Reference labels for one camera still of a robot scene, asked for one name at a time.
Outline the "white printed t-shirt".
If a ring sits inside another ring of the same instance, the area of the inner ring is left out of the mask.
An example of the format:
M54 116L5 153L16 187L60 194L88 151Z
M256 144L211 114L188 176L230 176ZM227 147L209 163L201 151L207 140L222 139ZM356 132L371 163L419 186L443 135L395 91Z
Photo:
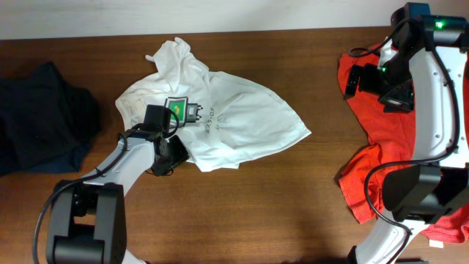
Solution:
M181 38L166 41L147 60L156 73L130 85L116 100L125 128L143 122L149 105L173 111L189 161L203 172L236 169L279 153L310 135L275 92L248 79L213 72Z

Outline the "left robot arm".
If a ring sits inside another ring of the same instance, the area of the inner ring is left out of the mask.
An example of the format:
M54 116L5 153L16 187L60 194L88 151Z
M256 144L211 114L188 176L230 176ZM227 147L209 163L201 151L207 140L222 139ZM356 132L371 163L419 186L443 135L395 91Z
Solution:
M40 213L49 218L48 263L140 263L127 247L125 195L138 178L172 175L188 160L176 135L179 117L148 105L144 120L117 136L114 151L93 171L56 184Z

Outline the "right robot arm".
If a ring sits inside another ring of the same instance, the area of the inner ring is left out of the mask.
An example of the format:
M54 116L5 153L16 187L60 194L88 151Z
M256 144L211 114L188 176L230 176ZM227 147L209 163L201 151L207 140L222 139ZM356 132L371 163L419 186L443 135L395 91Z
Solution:
M374 54L380 61L353 66L344 96L369 92L386 111L414 112L416 141L409 161L385 164L385 207L367 238L350 250L349 263L396 262L417 234L468 203L468 22L408 2L393 13L391 25L391 35L375 49L350 51L352 57Z

